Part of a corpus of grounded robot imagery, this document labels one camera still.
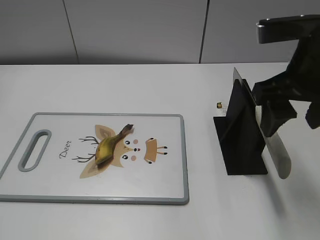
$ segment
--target banana peel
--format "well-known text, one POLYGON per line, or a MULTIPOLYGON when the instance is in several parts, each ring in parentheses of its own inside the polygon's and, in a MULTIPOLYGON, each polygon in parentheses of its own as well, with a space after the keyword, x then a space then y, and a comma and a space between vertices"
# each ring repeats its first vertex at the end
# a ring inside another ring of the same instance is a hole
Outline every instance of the banana peel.
POLYGON ((133 124, 127 124, 118 135, 106 137, 99 143, 96 148, 94 159, 96 165, 99 166, 102 163, 111 162, 113 160, 117 143, 130 133, 133 126, 133 124))

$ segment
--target cutting board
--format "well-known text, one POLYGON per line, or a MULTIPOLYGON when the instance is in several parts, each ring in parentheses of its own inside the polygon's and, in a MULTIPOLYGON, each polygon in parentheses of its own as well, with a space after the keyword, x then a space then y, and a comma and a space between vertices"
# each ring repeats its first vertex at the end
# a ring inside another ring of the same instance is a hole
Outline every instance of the cutting board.
POLYGON ((183 117, 35 113, 0 171, 0 201, 184 205, 183 117), (98 143, 127 124, 113 160, 96 165, 98 143))

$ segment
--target white tabletop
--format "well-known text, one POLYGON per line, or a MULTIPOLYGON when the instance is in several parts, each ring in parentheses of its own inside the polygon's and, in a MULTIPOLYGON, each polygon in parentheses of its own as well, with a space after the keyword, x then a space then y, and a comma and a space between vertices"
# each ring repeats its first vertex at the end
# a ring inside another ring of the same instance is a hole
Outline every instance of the white tabletop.
POLYGON ((0 167, 35 112, 182 114, 190 202, 183 206, 0 202, 0 239, 318 240, 320 129, 308 103, 279 135, 292 160, 278 177, 228 176, 213 116, 229 101, 233 68, 253 86, 284 63, 0 66, 0 167))

